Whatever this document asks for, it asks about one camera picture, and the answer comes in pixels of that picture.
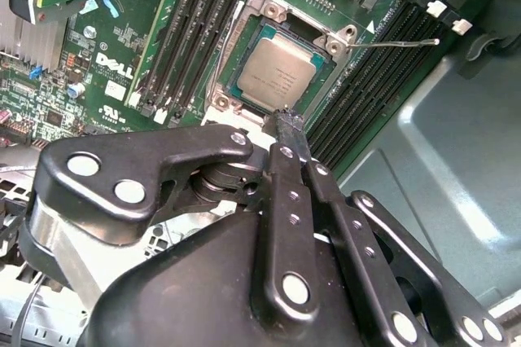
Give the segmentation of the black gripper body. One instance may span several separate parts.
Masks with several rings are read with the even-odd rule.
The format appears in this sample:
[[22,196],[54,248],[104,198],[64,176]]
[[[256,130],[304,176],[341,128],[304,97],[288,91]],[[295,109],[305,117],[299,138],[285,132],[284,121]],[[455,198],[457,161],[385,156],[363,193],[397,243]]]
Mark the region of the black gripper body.
[[250,287],[259,217],[224,217],[124,273],[99,298],[83,346],[360,346],[332,248],[315,243],[321,305],[296,338],[266,331]]

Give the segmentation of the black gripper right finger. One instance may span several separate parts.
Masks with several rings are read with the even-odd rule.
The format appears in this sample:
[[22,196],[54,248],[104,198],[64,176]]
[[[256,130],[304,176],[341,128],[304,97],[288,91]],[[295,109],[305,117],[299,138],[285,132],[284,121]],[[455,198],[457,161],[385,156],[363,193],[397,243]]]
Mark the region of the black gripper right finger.
[[315,230],[343,282],[326,290],[323,314],[297,345],[507,346],[501,325],[372,195],[342,194],[311,157],[303,118],[290,122]]

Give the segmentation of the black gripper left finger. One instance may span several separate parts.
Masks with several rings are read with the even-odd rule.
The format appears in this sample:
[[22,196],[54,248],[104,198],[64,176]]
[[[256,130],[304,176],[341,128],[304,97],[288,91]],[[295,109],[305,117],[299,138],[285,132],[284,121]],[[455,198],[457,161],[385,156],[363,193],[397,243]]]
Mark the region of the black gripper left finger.
[[151,226],[223,200],[308,208],[296,149],[226,124],[63,138],[38,157],[19,248],[92,309],[145,261]]

